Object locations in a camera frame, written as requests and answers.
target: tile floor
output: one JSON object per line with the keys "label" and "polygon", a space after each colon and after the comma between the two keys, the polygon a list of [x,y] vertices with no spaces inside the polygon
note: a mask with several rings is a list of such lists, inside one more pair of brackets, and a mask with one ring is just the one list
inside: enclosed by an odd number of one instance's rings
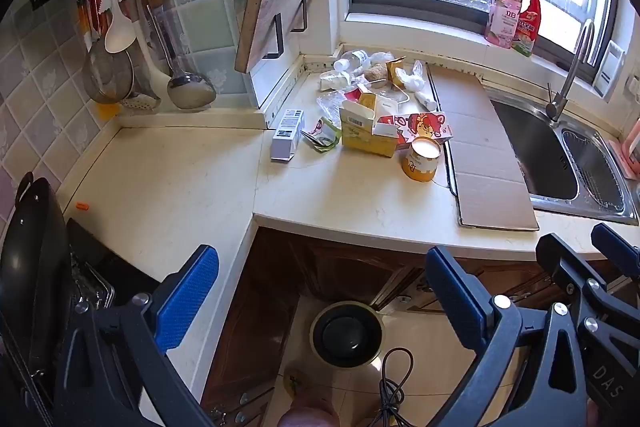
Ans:
{"label": "tile floor", "polygon": [[[385,353],[393,347],[406,347],[414,355],[414,370],[403,386],[406,397],[400,411],[409,422],[420,426],[426,425],[446,402],[474,359],[474,353],[462,347],[444,315],[400,312],[383,316],[385,338],[377,360],[366,367],[334,370],[313,354],[308,340],[311,322],[325,306],[324,302],[301,296],[264,427],[276,427],[289,409],[291,399],[282,384],[282,375],[289,366],[305,373],[314,384],[330,387],[334,409],[340,416],[340,427],[354,427],[380,405],[379,367]],[[500,414],[522,355],[517,351],[511,360],[482,423],[492,421]],[[407,367],[408,359],[404,354],[393,354],[387,362],[387,376],[399,381]]]}

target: barcode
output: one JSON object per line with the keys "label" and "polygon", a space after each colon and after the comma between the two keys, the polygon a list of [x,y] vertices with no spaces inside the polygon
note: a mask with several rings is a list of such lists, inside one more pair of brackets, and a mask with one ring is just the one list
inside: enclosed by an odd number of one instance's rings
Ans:
{"label": "barcode", "polygon": [[287,118],[286,116],[280,121],[278,127],[295,129],[298,125],[298,118]]}

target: stainless steel sink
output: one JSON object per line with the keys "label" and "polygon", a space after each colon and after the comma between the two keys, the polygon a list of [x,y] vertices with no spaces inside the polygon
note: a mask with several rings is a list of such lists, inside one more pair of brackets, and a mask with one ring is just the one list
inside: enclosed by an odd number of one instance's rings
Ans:
{"label": "stainless steel sink", "polygon": [[638,224],[631,192],[597,131],[543,105],[485,87],[511,141],[534,208]]}

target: cream countertop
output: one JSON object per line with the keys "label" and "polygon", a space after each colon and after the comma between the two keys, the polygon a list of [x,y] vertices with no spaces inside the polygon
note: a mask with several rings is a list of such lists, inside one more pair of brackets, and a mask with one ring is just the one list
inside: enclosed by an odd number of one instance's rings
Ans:
{"label": "cream countertop", "polygon": [[[312,75],[287,103],[305,109],[307,128],[320,114],[316,88]],[[258,225],[390,250],[424,253],[446,245],[459,256],[530,261],[538,238],[556,232],[575,250],[594,255],[589,237],[596,220],[536,211],[536,233],[459,227],[442,168],[435,182],[421,184],[402,172],[399,155],[384,158],[341,145],[321,155],[306,142],[288,164],[271,162],[272,136],[229,128],[122,129],[65,213],[158,280],[179,269],[198,245],[216,248],[218,280],[180,347],[169,352],[197,399]],[[77,201],[89,203],[89,211],[76,210]],[[639,227],[613,228],[640,244]]]}

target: blue gripper pad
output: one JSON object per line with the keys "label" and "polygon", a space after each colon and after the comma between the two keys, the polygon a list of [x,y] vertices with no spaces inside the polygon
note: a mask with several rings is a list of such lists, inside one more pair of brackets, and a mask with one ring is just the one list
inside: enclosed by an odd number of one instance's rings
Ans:
{"label": "blue gripper pad", "polygon": [[178,273],[165,277],[153,295],[154,338],[160,351],[178,347],[218,277],[218,252],[200,245]]}
{"label": "blue gripper pad", "polygon": [[476,353],[484,351],[493,315],[489,292],[443,247],[434,247],[427,252],[425,277],[460,343]]}
{"label": "blue gripper pad", "polygon": [[604,223],[591,230],[591,244],[602,252],[627,277],[640,277],[638,250]]}

